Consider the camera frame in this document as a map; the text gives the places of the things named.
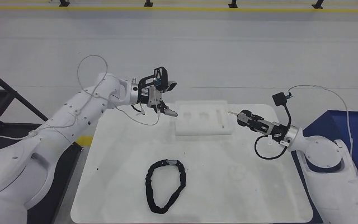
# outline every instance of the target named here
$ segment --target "white tabletop surface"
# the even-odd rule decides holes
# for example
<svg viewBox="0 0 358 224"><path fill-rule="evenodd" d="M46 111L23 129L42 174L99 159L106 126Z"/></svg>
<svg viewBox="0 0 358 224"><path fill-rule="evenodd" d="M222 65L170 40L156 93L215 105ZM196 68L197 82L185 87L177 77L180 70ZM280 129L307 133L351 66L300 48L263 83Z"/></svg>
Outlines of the white tabletop surface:
<svg viewBox="0 0 358 224"><path fill-rule="evenodd" d="M268 105L233 105L278 122ZM154 123L156 115L137 115ZM107 110L98 122L71 210L76 223L262 223L308 222L313 212L290 153L266 161L253 145L260 136L236 124L229 136L175 136L174 119L162 115L155 126L133 122L117 110ZM264 156L282 148L262 139ZM165 214L152 213L145 196L145 176L151 164L180 160L186 188ZM155 170L152 187L163 207L180 184L174 166Z"/></svg>

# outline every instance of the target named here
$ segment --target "floor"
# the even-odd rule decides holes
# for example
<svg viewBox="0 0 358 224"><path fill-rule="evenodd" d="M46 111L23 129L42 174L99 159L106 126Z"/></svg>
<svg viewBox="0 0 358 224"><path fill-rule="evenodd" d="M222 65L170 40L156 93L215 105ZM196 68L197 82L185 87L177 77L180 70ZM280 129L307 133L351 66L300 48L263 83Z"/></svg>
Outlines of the floor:
<svg viewBox="0 0 358 224"><path fill-rule="evenodd" d="M50 117L76 94L78 63L99 54L109 72L140 79L164 66L176 100L269 104L291 86L322 85L358 110L358 17L349 13L186 11L0 11L0 77ZM104 63L84 62L85 86ZM296 89L288 107L293 125L306 127L326 110L343 110L335 95ZM15 102L1 120L41 122ZM93 135L95 125L84 135ZM82 153L56 224L69 211L86 160Z"/></svg>

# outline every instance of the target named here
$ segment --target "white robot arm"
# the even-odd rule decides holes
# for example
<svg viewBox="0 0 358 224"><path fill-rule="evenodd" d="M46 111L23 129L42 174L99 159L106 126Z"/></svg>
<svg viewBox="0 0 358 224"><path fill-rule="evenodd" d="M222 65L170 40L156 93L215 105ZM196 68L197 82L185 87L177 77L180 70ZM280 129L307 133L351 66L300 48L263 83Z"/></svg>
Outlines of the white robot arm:
<svg viewBox="0 0 358 224"><path fill-rule="evenodd" d="M237 123L249 127L263 136L255 142L255 153L262 159L274 160L285 151L297 151L298 160L307 184L308 192L324 223L352 224L358 220L358 173L347 146L342 140L334 142L322 136L304 137L301 128L291 125L287 109L287 97L273 95L276 106L283 106L288 114L287 126L268 122L264 118L243 110ZM282 152L274 157L263 157L257 152L257 142L271 137L282 145Z"/></svg>
<svg viewBox="0 0 358 224"><path fill-rule="evenodd" d="M113 74L99 74L95 86L76 94L26 138L1 149L0 223L26 223L27 210L40 202L50 189L62 153L106 109L147 104L158 116L159 113L177 116L162 99L162 94L175 86L176 82L168 81L163 67L155 69L153 75L138 84L135 79L129 82ZM120 95L121 88L125 89L124 96Z"/></svg>

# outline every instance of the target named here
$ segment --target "metal stand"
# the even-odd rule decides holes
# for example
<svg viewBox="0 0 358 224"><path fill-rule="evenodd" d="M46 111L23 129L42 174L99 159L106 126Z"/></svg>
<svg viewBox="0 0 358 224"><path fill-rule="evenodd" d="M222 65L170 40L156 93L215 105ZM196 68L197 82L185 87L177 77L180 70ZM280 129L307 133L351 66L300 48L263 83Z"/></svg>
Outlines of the metal stand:
<svg viewBox="0 0 358 224"><path fill-rule="evenodd" d="M232 0L229 4L229 8L237 8L236 0Z"/></svg>
<svg viewBox="0 0 358 224"><path fill-rule="evenodd" d="M59 7L67 7L69 5L69 2L66 2L66 0L60 0L61 4Z"/></svg>
<svg viewBox="0 0 358 224"><path fill-rule="evenodd" d="M153 2L150 2L150 0L146 0L144 6L145 6L145 7L152 7L152 6L153 6Z"/></svg>
<svg viewBox="0 0 358 224"><path fill-rule="evenodd" d="M324 0L317 0L316 4L313 4L313 8L315 9L323 9L323 7L321 6Z"/></svg>
<svg viewBox="0 0 358 224"><path fill-rule="evenodd" d="M20 103L24 104L27 108L29 108L34 114L36 114L43 121L47 121L48 118L41 113L36 107L34 107L30 102L28 102L25 98L23 98L16 90L11 88L4 80L0 78L0 86L3 90L0 90L0 97L3 97L3 100L0 100L0 116L5 112L5 110L9 107L13 99L17 99ZM82 149L82 147L73 142L72 145Z"/></svg>

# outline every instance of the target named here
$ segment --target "yellow floor line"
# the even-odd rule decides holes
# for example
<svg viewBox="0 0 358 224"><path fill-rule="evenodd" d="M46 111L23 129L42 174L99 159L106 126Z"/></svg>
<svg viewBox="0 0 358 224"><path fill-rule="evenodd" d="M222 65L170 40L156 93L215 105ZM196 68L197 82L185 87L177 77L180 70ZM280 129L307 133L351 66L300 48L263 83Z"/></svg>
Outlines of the yellow floor line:
<svg viewBox="0 0 358 224"><path fill-rule="evenodd" d="M0 10L68 10L68 11L235 11L235 12L335 12L335 13L358 13L358 9L325 8L199 8L199 7L91 7L91 6L0 6Z"/></svg>
<svg viewBox="0 0 358 224"><path fill-rule="evenodd" d="M93 136L80 136L76 142L80 146L84 147L84 146L91 146L92 140L93 140Z"/></svg>

